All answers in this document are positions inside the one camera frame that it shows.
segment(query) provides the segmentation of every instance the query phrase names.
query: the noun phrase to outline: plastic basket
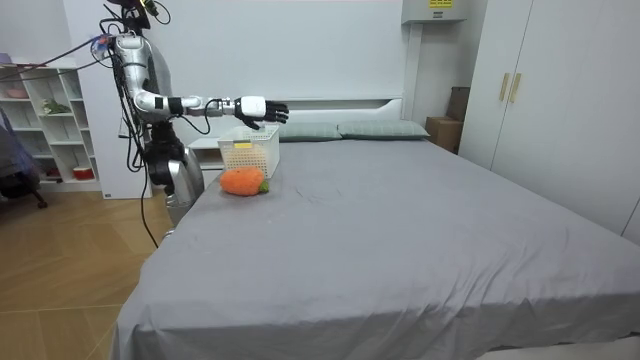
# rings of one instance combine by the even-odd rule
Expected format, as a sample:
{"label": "plastic basket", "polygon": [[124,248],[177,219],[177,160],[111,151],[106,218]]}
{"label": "plastic basket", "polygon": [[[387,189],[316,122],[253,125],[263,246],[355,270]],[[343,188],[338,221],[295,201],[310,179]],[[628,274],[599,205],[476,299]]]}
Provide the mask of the plastic basket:
{"label": "plastic basket", "polygon": [[267,125],[257,131],[246,126],[235,127],[218,139],[218,145],[226,170],[256,166],[269,179],[280,162],[277,125]]}

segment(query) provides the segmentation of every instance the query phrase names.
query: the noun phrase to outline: bookshelf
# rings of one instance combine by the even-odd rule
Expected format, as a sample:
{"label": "bookshelf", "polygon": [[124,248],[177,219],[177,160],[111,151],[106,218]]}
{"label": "bookshelf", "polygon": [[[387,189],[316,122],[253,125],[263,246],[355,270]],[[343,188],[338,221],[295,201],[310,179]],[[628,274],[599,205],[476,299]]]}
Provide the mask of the bookshelf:
{"label": "bookshelf", "polygon": [[[18,71],[20,68],[0,67],[0,77],[11,76],[8,80],[15,80],[0,83],[0,107],[22,145],[39,165],[43,190],[100,191],[91,130],[77,72],[55,67],[23,74]],[[11,98],[7,94],[10,89],[25,90],[28,98]],[[70,111],[45,114],[43,102],[49,99]],[[77,180],[73,176],[75,167],[92,168],[95,179]]]}

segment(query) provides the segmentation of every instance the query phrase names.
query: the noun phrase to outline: cabinet handle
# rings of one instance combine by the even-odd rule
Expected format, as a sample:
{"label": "cabinet handle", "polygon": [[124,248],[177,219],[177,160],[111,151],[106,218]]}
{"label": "cabinet handle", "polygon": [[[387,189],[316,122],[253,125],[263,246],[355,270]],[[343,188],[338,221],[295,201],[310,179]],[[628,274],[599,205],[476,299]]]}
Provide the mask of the cabinet handle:
{"label": "cabinet handle", "polygon": [[516,95],[518,95],[518,88],[520,87],[520,78],[522,78],[522,74],[517,73],[516,78],[513,81],[511,94],[509,95],[509,102],[511,102],[512,104],[516,102]]}
{"label": "cabinet handle", "polygon": [[509,85],[510,76],[510,73],[504,73],[504,78],[502,79],[502,89],[500,90],[500,102],[504,101],[504,94],[507,93],[507,85]]}

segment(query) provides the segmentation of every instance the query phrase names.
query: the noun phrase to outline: stuffed carrot toy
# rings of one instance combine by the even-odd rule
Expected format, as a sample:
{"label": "stuffed carrot toy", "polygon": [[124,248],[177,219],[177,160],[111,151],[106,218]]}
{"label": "stuffed carrot toy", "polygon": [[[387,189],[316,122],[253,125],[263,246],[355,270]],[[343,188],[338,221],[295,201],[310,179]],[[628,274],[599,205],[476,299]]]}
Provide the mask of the stuffed carrot toy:
{"label": "stuffed carrot toy", "polygon": [[222,190],[240,196],[254,196],[269,192],[269,183],[264,180],[262,170],[247,166],[225,171],[220,176]]}

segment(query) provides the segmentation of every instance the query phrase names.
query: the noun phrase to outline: white wardrobe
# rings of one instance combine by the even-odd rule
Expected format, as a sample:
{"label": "white wardrobe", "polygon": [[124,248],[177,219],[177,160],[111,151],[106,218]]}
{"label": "white wardrobe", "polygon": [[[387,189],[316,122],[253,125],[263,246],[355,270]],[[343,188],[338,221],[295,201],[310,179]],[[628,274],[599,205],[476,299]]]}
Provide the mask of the white wardrobe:
{"label": "white wardrobe", "polygon": [[640,244],[640,0],[490,0],[484,24],[460,155]]}

